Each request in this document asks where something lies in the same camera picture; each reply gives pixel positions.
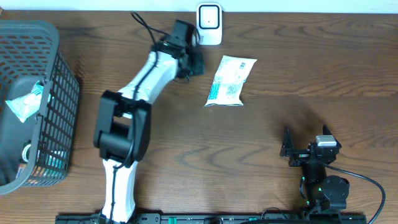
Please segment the cream snack bag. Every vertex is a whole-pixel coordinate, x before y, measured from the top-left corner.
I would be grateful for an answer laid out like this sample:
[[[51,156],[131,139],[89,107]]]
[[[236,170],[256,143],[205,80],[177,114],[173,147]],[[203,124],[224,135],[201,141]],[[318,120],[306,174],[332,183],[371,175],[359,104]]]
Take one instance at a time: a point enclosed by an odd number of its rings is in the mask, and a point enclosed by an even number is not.
[[[224,55],[214,75],[205,107],[242,106],[240,93],[257,59]]]

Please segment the teal small snack packet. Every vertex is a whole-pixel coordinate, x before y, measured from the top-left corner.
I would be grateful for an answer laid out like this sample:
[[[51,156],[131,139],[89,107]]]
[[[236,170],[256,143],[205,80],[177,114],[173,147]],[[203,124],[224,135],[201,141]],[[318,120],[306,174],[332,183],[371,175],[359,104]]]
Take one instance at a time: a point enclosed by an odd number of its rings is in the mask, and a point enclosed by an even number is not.
[[[17,116],[19,121],[24,123],[39,110],[43,91],[44,86],[37,81],[32,87],[30,93],[13,100],[6,100],[6,104]]]

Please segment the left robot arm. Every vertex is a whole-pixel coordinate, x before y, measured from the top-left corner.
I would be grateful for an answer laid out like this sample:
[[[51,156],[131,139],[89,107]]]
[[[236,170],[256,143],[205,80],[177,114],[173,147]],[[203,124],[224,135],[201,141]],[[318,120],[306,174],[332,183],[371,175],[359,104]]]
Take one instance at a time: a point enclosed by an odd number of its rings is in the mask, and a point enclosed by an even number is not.
[[[195,25],[175,21],[171,34],[153,41],[135,77],[101,95],[93,137],[106,176],[101,222],[127,223],[133,217],[136,170],[149,147],[153,104],[172,80],[204,73],[199,36]]]

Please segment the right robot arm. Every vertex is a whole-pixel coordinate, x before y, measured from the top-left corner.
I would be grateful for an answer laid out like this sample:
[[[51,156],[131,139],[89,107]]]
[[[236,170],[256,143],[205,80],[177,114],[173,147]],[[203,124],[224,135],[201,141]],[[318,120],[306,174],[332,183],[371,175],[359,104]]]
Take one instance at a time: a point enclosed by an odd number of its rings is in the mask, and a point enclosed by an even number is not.
[[[316,216],[338,216],[346,208],[348,180],[326,174],[326,166],[336,160],[340,149],[341,144],[325,125],[323,133],[306,149],[294,148],[290,131],[285,130],[280,156],[289,159],[289,166],[302,170],[299,191],[307,201],[307,208],[302,212],[307,220],[314,220]]]

